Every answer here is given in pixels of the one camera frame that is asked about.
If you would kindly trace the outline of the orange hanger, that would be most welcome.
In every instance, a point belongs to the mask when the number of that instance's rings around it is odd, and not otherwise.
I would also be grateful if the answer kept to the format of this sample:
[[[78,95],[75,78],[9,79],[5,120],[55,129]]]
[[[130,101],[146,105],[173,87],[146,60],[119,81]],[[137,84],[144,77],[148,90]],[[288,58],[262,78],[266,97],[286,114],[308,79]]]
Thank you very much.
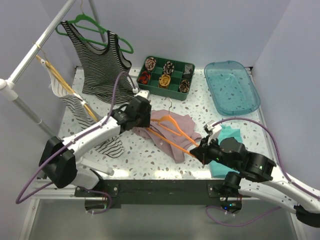
[[[170,110],[171,110],[171,108],[173,106],[173,102],[169,97],[165,97],[165,100],[166,99],[169,99],[169,101],[170,101],[170,105],[168,107],[168,114],[167,115],[163,115],[161,118],[151,118],[150,121],[153,122],[153,123],[156,123],[161,128],[165,129],[166,131],[168,131],[168,132],[170,132],[170,133],[172,133],[172,134],[174,134],[174,135],[176,135],[178,137],[184,137],[190,143],[192,143],[194,146],[198,147],[199,145],[191,137],[189,137],[184,131],[182,131],[181,128],[179,127],[178,123],[176,122],[176,120],[174,118],[172,118],[172,116],[170,115]],[[173,130],[173,129],[167,127],[166,125],[163,125],[162,122],[171,123],[171,125],[173,127],[175,127],[176,130]],[[154,135],[158,136],[159,138],[161,138],[166,143],[174,146],[175,148],[179,149],[180,151],[184,152],[185,154],[195,158],[195,156],[192,155],[188,150],[184,149],[183,147],[180,147],[178,144],[172,142],[171,140],[165,138],[164,136],[161,136],[159,133],[155,132],[150,127],[148,127],[147,130],[149,132],[153,133]]]

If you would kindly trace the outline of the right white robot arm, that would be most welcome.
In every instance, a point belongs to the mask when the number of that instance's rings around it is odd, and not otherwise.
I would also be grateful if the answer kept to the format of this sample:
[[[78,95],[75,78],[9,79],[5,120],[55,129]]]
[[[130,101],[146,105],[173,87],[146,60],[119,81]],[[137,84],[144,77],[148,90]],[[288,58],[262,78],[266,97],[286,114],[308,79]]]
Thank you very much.
[[[217,162],[232,169],[223,182],[213,187],[220,196],[242,195],[265,200],[287,209],[308,226],[320,226],[320,192],[308,187],[311,194],[305,193],[295,185],[296,180],[286,179],[273,160],[248,151],[235,138],[229,137],[221,142],[203,138],[190,153],[203,165]]]

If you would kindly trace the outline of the pink tank top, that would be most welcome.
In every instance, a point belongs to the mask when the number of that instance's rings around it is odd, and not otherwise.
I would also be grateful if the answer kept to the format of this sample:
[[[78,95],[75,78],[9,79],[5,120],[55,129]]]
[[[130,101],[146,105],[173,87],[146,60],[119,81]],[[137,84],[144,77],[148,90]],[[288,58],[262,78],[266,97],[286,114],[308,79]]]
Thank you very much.
[[[151,118],[153,119],[160,119],[162,116],[167,115],[168,110],[152,110],[151,111]],[[198,143],[202,137],[199,133],[195,131],[196,123],[190,117],[190,115],[180,115],[174,112],[171,112],[170,115],[175,121],[178,123],[180,129],[184,131],[189,137],[191,137],[196,143]],[[169,127],[172,130],[175,130],[175,127],[171,125],[169,122],[162,122],[163,125]],[[189,142],[183,136],[177,136],[172,134],[171,132],[163,129],[162,127],[158,126],[155,122],[150,122],[149,126],[152,130],[156,133],[160,134],[161,136],[165,137],[166,139],[176,143],[180,147],[187,150],[189,147],[193,146],[191,142]],[[165,142],[155,134],[151,133],[147,130],[147,128],[142,127],[134,127],[132,129],[133,133],[136,135],[143,137],[146,140],[152,140],[154,144],[162,150],[165,154],[170,156],[175,163],[180,164],[185,161],[185,154],[183,151],[177,149],[176,147],[170,145],[169,143]]]

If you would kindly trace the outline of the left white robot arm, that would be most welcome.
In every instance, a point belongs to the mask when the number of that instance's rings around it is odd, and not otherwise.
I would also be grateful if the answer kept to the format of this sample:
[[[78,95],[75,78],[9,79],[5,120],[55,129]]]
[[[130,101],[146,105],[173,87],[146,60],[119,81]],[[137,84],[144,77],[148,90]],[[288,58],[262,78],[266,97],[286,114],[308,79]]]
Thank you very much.
[[[109,138],[118,137],[134,127],[149,127],[151,110],[149,97],[137,94],[124,110],[112,110],[87,129],[64,139],[56,136],[50,138],[42,153],[39,168],[58,189],[74,185],[85,188],[92,196],[99,196],[104,184],[92,166],[83,167],[81,157]]]

